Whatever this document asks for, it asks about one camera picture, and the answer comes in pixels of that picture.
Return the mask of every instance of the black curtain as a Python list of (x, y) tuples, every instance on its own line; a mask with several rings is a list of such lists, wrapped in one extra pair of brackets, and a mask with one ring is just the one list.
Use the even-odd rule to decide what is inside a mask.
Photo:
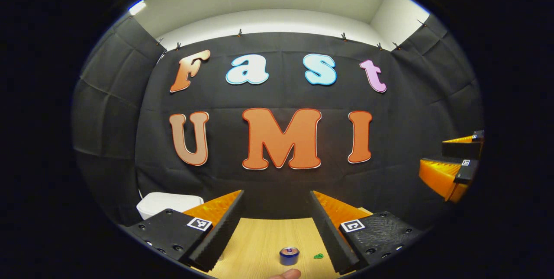
[[(419, 159), (440, 155), (441, 142), (483, 128), (479, 86), (453, 36), (431, 15), (400, 50), (380, 50), (359, 42), (307, 33), (268, 32), (228, 36), (186, 45), (161, 58), (147, 84), (136, 139), (141, 192), (191, 194), (211, 200), (244, 189), (248, 218), (310, 216), (309, 191), (317, 190), (356, 207), (390, 211), (427, 228), (449, 207), (418, 176)], [(203, 61), (186, 90), (170, 93), (179, 60), (203, 50)], [(303, 57), (333, 58), (331, 86), (307, 82)], [(241, 55), (265, 57), (269, 78), (262, 84), (231, 85), (225, 75)], [(359, 64), (372, 60), (387, 90), (372, 90)], [(248, 108), (269, 108), (282, 131), (300, 108), (322, 113), (317, 125), (321, 166), (294, 170), (273, 163), (247, 170)], [(186, 164), (177, 156), (168, 118), (175, 113), (209, 113), (208, 160)], [(348, 163), (352, 151), (352, 111), (367, 111), (372, 158)], [(192, 124), (184, 125), (189, 150), (196, 148)], [(264, 151), (265, 159), (271, 161)]]
[(128, 15), (101, 37), (73, 95), (77, 164), (95, 200), (119, 224), (141, 218), (135, 171), (137, 122), (146, 84), (164, 47)]

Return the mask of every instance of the white container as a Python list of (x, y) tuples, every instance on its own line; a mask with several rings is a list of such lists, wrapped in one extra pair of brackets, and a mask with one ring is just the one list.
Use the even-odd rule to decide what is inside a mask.
[(166, 192), (151, 192), (138, 204), (137, 210), (143, 220), (160, 213), (166, 208), (172, 208), (179, 212), (185, 212), (190, 208), (199, 206), (204, 200), (199, 196), (168, 194)]

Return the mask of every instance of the orange letter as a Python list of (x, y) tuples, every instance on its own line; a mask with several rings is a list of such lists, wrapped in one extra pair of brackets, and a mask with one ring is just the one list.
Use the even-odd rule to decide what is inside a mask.
[(368, 112), (356, 111), (349, 113), (348, 119), (354, 125), (352, 153), (348, 156), (348, 162), (360, 163), (370, 160), (370, 122), (373, 117)]
[(277, 168), (285, 164), (294, 146), (293, 158), (289, 167), (293, 169), (313, 169), (321, 165), (317, 157), (317, 122), (321, 113), (315, 109), (299, 109), (293, 115), (285, 133), (281, 131), (273, 113), (266, 108), (251, 108), (243, 112), (248, 121), (248, 158), (243, 167), (263, 170), (269, 162), (264, 159), (264, 146)]
[(178, 90), (184, 90), (190, 86), (190, 81), (188, 80), (188, 74), (191, 77), (196, 76), (198, 69), (200, 69), (200, 61), (207, 60), (209, 58), (209, 50), (204, 50), (196, 54), (182, 58), (179, 61), (179, 71), (177, 72), (177, 77), (175, 78), (174, 85), (171, 86), (170, 92), (175, 93)]
[(188, 151), (184, 143), (184, 122), (187, 118), (178, 113), (170, 116), (170, 125), (174, 137), (174, 146), (177, 155), (182, 161), (192, 165), (202, 165), (208, 160), (208, 146), (206, 145), (206, 122), (209, 115), (206, 112), (194, 112), (190, 114), (190, 122), (194, 125), (194, 137), (196, 138), (196, 153)]

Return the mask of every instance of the white wall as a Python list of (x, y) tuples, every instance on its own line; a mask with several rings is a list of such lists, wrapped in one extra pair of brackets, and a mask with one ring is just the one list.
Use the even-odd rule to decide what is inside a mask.
[(156, 37), (168, 50), (195, 42), (256, 32), (304, 32), (341, 37), (393, 50), (416, 31), (429, 13), (411, 0), (383, 0), (370, 24), (346, 17), (307, 10), (268, 9), (228, 13), (202, 19)]
[(255, 32), (304, 32), (341, 37), (374, 45), (385, 40), (370, 25), (355, 19), (306, 10), (269, 9), (228, 13), (203, 19), (156, 37), (164, 38), (161, 44), (168, 50), (223, 36)]
[(396, 44), (401, 44), (414, 33), (421, 23), (429, 17), (429, 13), (411, 0), (383, 0), (370, 25), (378, 31), (380, 36), (387, 40), (387, 47), (394, 48)]

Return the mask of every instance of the black border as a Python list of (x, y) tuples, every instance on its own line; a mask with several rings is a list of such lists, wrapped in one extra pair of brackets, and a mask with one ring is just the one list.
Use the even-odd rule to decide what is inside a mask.
[[(189, 277), (109, 222), (81, 179), (71, 149), (69, 111), (79, 70), (103, 32), (137, 0), (7, 1), (3, 45), (13, 115), (6, 120), (10, 142), (4, 148), (13, 157), (6, 159), (4, 178), (14, 181), (2, 185), (8, 200), (3, 254), (8, 272)], [(544, 275), (549, 226), (544, 208), (551, 199), (548, 0), (417, 1), (451, 29), (473, 63), (483, 92), (486, 145), (473, 187), (455, 214), (404, 255), (355, 275)]]

